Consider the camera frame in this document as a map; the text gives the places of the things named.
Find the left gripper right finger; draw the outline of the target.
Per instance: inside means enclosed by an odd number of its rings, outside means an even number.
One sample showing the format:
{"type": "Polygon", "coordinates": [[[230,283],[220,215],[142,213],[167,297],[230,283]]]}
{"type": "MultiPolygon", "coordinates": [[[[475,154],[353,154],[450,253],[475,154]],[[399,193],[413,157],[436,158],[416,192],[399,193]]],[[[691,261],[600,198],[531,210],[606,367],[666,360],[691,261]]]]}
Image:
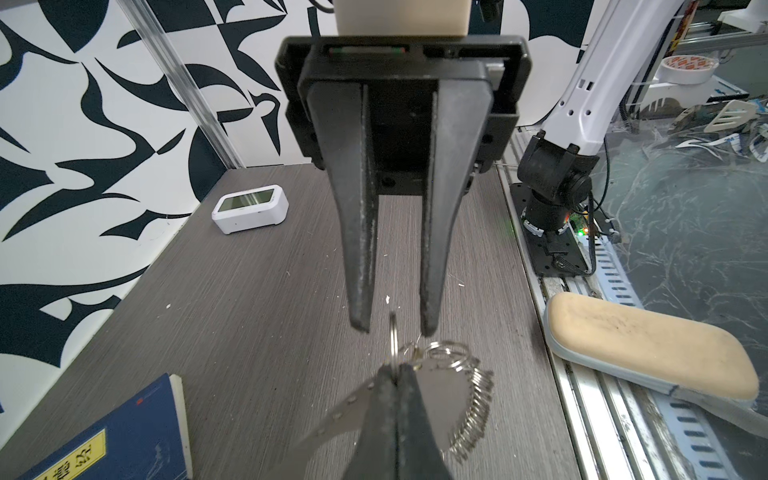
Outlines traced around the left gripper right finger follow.
{"type": "Polygon", "coordinates": [[[420,329],[426,337],[439,326],[452,231],[492,102],[485,80],[441,80],[433,95],[422,203],[420,329]]]}

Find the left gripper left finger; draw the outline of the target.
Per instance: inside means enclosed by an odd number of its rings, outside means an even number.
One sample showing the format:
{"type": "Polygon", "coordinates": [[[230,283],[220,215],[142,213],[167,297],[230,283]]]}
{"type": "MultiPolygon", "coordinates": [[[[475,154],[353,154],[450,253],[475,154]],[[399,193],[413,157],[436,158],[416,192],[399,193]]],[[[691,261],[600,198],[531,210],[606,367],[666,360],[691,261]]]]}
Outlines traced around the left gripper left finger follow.
{"type": "Polygon", "coordinates": [[[307,106],[337,206],[350,324],[368,333],[378,220],[368,89],[360,83],[318,82],[309,89],[307,106]]]}

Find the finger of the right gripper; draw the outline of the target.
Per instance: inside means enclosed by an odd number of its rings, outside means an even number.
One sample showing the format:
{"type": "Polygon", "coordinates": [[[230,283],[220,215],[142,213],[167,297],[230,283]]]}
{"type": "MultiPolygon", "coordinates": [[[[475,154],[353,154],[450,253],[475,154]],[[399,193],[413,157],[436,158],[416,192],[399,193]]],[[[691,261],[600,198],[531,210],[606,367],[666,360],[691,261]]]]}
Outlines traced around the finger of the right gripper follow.
{"type": "Polygon", "coordinates": [[[357,446],[343,479],[397,478],[397,400],[392,367],[382,366],[375,376],[357,446]]]}
{"type": "Polygon", "coordinates": [[[412,366],[397,374],[397,478],[452,479],[435,441],[412,366]]]}

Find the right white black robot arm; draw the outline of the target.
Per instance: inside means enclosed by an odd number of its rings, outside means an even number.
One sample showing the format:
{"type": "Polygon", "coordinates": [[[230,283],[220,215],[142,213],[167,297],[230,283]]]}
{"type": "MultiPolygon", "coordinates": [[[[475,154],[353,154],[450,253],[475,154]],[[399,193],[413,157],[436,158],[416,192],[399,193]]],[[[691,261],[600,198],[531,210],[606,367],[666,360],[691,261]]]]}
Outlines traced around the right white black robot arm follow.
{"type": "MultiPolygon", "coordinates": [[[[521,218],[534,235],[560,233],[568,215],[592,203],[590,172],[597,139],[648,54],[646,34],[657,34],[677,10],[675,1],[613,1],[607,7],[574,77],[554,112],[530,141],[521,163],[530,200],[521,218]]],[[[338,31],[375,47],[386,37],[458,37],[468,31],[465,1],[343,1],[338,31]]],[[[342,141],[327,165],[342,228],[351,325],[370,328],[378,219],[378,167],[371,143],[369,82],[345,81],[336,101],[342,141]]],[[[448,249],[470,177],[469,159],[490,118],[490,88],[483,80],[444,80],[430,95],[430,154],[423,204],[422,329],[433,333],[446,275],[448,249]]],[[[415,363],[392,361],[379,370],[358,448],[347,476],[442,479],[448,476],[437,423],[428,417],[415,363]]]]}

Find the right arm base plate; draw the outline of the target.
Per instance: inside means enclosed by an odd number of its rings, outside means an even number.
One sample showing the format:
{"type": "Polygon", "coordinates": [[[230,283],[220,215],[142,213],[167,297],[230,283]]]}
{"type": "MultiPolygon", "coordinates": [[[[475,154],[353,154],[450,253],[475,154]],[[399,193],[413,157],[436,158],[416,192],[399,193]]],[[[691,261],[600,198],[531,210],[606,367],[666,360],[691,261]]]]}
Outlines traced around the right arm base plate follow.
{"type": "Polygon", "coordinates": [[[588,234],[586,252],[582,251],[565,207],[549,205],[523,183],[513,183],[510,193],[536,276],[578,277],[595,272],[596,241],[588,234]]]}

